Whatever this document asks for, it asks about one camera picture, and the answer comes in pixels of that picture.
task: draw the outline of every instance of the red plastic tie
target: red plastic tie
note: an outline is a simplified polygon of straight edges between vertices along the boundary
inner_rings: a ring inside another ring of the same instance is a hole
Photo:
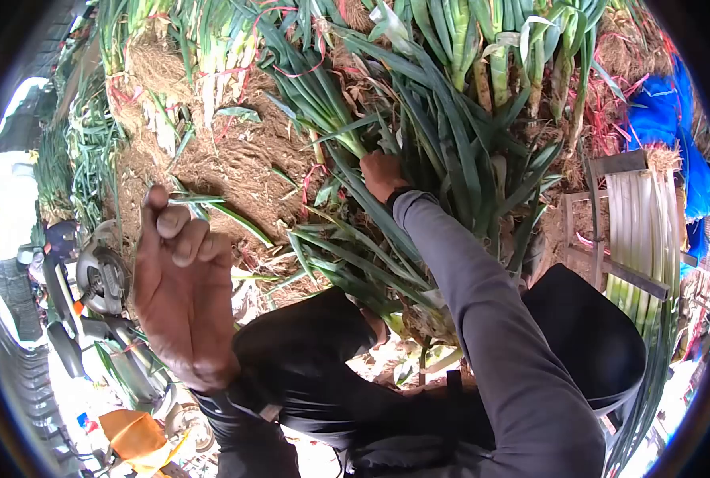
[[[307,176],[304,177],[302,181],[302,217],[307,219],[308,216],[308,211],[304,207],[305,204],[307,204],[307,189],[310,187],[310,180],[312,179],[312,174],[315,172],[316,169],[321,168],[323,171],[324,176],[328,176],[328,168],[326,168],[326,165],[321,165],[321,164],[315,164],[312,165],[310,168],[310,171],[307,173]]]

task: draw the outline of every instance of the gray sleeve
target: gray sleeve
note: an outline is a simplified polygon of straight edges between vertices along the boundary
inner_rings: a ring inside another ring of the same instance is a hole
[[[410,236],[450,308],[496,438],[481,476],[600,476],[604,438],[503,267],[437,200],[400,195]]]

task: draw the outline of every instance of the metal bar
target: metal bar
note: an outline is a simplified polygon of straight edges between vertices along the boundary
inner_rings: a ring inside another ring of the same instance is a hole
[[[679,261],[692,267],[698,267],[698,258],[692,254],[685,253],[684,251],[679,251]]]
[[[594,281],[594,288],[601,292],[602,264],[604,263],[604,241],[594,241],[594,248],[591,252],[591,280]]]
[[[591,254],[576,248],[571,245],[567,248],[567,253],[573,259],[584,261],[585,263],[590,263],[592,260]],[[614,260],[609,258],[604,258],[602,262],[602,270],[609,274],[612,274],[624,281],[632,284],[648,294],[660,299],[661,301],[666,301],[669,298],[669,286],[663,282],[656,281],[650,276],[641,274],[631,268],[626,267],[623,264],[616,263]]]
[[[604,199],[606,197],[609,197],[610,195],[608,194],[608,190],[606,189],[600,189],[599,190],[599,195],[597,196],[599,199]],[[583,193],[570,193],[570,194],[565,194],[565,197],[569,197],[570,201],[573,203],[576,203],[578,201],[588,201],[589,200],[589,192],[585,191]]]
[[[645,158],[644,151],[641,149],[615,156],[590,159],[589,164],[592,169],[594,169],[597,177],[602,177],[606,174],[630,173],[632,171],[647,169],[647,159]]]
[[[579,154],[586,169],[586,182],[589,185],[589,200],[591,201],[591,225],[594,228],[591,281],[594,288],[599,291],[602,289],[602,259],[604,259],[604,238],[602,237],[599,219],[599,185],[597,184],[597,175],[594,172],[594,162],[584,155],[583,148],[580,145]]]
[[[565,257],[562,261],[568,264],[568,248],[573,240],[573,201],[570,199],[570,194],[562,196],[562,223],[565,231],[565,247],[563,254]]]

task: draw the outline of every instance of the finger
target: finger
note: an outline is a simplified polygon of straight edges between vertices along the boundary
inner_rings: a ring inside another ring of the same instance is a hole
[[[163,186],[150,188],[142,201],[140,239],[135,255],[135,275],[132,279],[132,299],[142,311],[161,282],[159,250],[161,237],[156,229],[156,218],[169,202],[169,194]]]
[[[208,233],[198,248],[198,260],[212,262],[218,267],[230,269],[233,266],[233,245],[225,234]]]
[[[156,229],[164,239],[173,239],[190,222],[186,206],[169,206],[162,210],[156,220]]]
[[[208,232],[209,223],[203,219],[195,219],[185,224],[175,239],[172,262],[180,267],[192,264]]]
[[[142,201],[140,239],[137,243],[138,255],[155,256],[161,246],[161,237],[156,230],[156,218],[169,202],[166,189],[157,184],[150,188]]]

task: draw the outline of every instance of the wristband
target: wristband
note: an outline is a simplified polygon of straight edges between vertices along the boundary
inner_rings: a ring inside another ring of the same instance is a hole
[[[389,197],[387,198],[387,202],[385,203],[385,205],[387,206],[387,209],[389,209],[389,213],[390,213],[390,214],[393,214],[392,208],[395,206],[395,201],[397,200],[397,198],[398,198],[401,194],[407,193],[407,192],[409,192],[409,191],[413,191],[413,190],[415,190],[415,189],[416,189],[416,188],[415,188],[414,186],[400,186],[400,187],[396,188],[396,189],[389,195]]]

